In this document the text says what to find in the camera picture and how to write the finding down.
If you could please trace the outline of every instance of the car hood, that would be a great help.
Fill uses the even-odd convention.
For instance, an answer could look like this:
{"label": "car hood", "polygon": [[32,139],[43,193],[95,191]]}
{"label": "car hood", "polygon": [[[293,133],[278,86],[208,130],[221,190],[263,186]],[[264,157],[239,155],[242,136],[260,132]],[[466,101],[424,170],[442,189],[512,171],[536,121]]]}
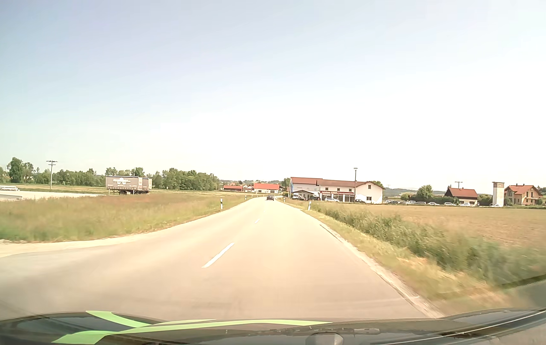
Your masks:
{"label": "car hood", "polygon": [[357,320],[309,319],[191,319],[158,320],[109,311],[62,312],[0,321],[1,338],[56,344],[309,344],[328,336],[331,345],[404,343],[458,338],[488,338],[546,322],[546,311],[484,310],[448,318]]}

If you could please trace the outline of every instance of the asphalt road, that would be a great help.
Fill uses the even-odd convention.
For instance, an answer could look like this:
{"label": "asphalt road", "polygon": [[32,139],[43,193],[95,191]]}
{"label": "asphalt road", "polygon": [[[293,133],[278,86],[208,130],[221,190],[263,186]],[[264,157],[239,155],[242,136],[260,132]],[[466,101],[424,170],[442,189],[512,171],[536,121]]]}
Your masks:
{"label": "asphalt road", "polygon": [[144,239],[0,258],[0,320],[102,310],[189,318],[423,318],[298,209],[264,198]]}

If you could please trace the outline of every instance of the house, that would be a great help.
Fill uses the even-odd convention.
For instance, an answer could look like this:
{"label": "house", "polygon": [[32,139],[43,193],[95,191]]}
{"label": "house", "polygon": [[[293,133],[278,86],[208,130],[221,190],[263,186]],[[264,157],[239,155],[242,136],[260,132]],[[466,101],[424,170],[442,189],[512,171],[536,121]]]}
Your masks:
{"label": "house", "polygon": [[333,198],[346,203],[353,202],[355,199],[369,204],[380,204],[383,198],[383,188],[368,181],[290,177],[290,190],[293,195],[304,198],[317,196],[322,200]]}
{"label": "house", "polygon": [[223,190],[229,190],[231,192],[243,192],[243,187],[240,185],[225,185],[222,187]]}
{"label": "house", "polygon": [[543,197],[533,185],[508,185],[505,188],[505,195],[514,205],[536,205],[537,200]]}
{"label": "house", "polygon": [[279,185],[277,184],[254,184],[254,190],[257,193],[279,193]]}
{"label": "house", "polygon": [[461,203],[469,203],[471,206],[477,205],[477,192],[475,189],[465,189],[465,188],[452,188],[448,187],[448,190],[445,191],[445,196],[451,196],[452,198],[458,198]]}

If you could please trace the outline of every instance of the truck trailer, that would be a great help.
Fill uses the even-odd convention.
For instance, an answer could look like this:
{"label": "truck trailer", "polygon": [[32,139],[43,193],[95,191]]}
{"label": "truck trailer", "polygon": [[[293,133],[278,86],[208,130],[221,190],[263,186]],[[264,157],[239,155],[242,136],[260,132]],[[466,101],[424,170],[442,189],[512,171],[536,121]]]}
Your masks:
{"label": "truck trailer", "polygon": [[146,194],[152,189],[152,180],[139,176],[106,176],[105,185],[109,192],[120,194]]}

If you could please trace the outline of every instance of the tower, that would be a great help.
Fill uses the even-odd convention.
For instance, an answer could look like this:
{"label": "tower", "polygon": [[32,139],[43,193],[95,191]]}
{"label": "tower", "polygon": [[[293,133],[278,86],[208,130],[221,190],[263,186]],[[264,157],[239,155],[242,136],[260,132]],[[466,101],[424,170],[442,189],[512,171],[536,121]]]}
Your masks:
{"label": "tower", "polygon": [[503,206],[505,203],[505,184],[503,182],[492,183],[492,204]]}

